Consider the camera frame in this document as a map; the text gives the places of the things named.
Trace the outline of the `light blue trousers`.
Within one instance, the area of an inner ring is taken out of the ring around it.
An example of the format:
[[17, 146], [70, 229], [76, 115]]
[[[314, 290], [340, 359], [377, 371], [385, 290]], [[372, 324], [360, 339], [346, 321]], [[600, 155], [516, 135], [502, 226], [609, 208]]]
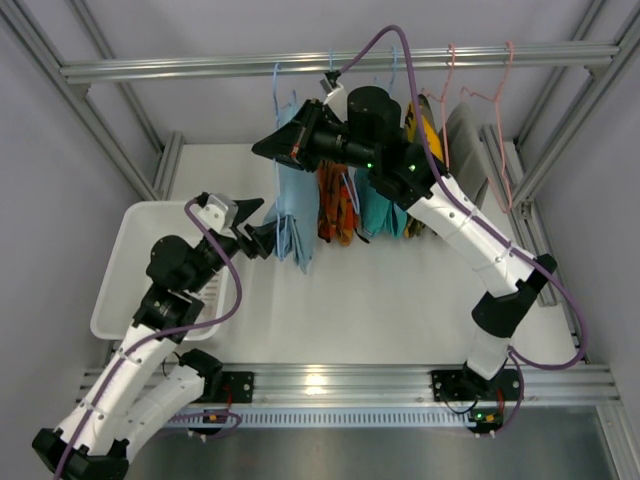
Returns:
[[307, 274], [317, 239], [319, 191], [312, 172], [296, 170], [273, 161], [275, 201], [264, 223], [275, 222], [276, 240], [273, 253], [283, 261], [291, 257]]

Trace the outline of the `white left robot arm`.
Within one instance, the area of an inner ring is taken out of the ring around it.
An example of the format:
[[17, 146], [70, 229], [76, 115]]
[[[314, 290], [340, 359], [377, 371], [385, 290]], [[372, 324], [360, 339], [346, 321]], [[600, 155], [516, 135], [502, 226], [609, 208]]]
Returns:
[[[232, 200], [202, 193], [184, 212], [202, 238], [191, 245], [168, 235], [150, 250], [146, 275], [151, 285], [126, 330], [119, 350], [74, 410], [54, 428], [41, 429], [32, 447], [56, 479], [122, 479], [141, 447], [186, 405], [217, 394], [222, 364], [193, 349], [149, 394], [144, 386], [162, 362], [195, 330], [232, 318], [243, 299], [232, 259], [266, 259], [275, 241], [275, 223], [259, 227], [248, 219], [261, 198]], [[221, 271], [235, 284], [230, 309], [211, 320], [199, 319], [198, 293]]]

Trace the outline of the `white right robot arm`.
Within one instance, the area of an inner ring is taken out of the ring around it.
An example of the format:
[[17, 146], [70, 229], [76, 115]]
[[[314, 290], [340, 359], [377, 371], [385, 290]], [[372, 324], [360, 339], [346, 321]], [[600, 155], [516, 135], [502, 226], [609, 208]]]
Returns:
[[400, 105], [380, 87], [351, 91], [340, 118], [328, 102], [305, 101], [256, 142], [254, 154], [314, 172], [324, 161], [363, 170], [374, 190], [424, 223], [479, 276], [485, 294], [471, 312], [477, 330], [463, 368], [475, 381], [503, 370], [511, 339], [557, 263], [513, 245], [466, 197], [425, 144], [409, 141]]

